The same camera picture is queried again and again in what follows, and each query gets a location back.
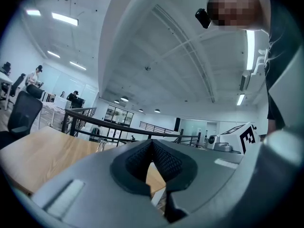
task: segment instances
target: chair backrest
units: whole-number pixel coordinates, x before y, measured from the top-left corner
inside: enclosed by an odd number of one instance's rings
[[[29,131],[41,109],[41,101],[30,94],[21,91],[18,94],[16,103],[10,115],[8,130],[11,131],[11,129],[17,127],[26,126],[28,127],[27,134],[29,134]]]
[[[16,82],[11,86],[11,90],[10,90],[10,96],[14,96],[17,90],[17,87],[21,84],[21,82],[24,80],[25,78],[25,74],[21,74],[18,79],[16,80]]]
[[[42,97],[42,93],[44,90],[39,89],[38,87],[34,85],[28,85],[27,86],[27,92],[34,98],[40,99]]]

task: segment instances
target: white box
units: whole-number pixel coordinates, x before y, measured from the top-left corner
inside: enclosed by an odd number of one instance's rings
[[[61,108],[61,109],[69,109],[71,108],[72,102],[66,100],[65,98],[62,98],[60,96],[56,96],[54,100],[54,105]]]

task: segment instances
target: sticker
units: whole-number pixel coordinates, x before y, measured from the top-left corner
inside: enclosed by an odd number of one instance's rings
[[[246,152],[246,145],[245,145],[245,143],[247,143],[247,142],[249,142],[249,143],[255,143],[256,142],[255,137],[253,135],[252,128],[249,127],[245,132],[243,132],[240,135],[240,138],[241,138],[241,142],[242,142],[243,153],[245,154],[245,152]]]

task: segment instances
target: wooden desk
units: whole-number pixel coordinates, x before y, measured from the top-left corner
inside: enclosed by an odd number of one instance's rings
[[[95,153],[97,147],[96,142],[46,126],[0,150],[0,163],[16,187],[32,194],[76,161]],[[149,169],[147,183],[152,194],[165,187],[161,181],[157,170]]]

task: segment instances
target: air vent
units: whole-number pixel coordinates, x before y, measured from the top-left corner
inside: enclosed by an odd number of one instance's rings
[[[248,72],[243,73],[241,79],[241,85],[239,87],[240,91],[244,91],[247,89],[249,81],[250,81],[250,74]]]

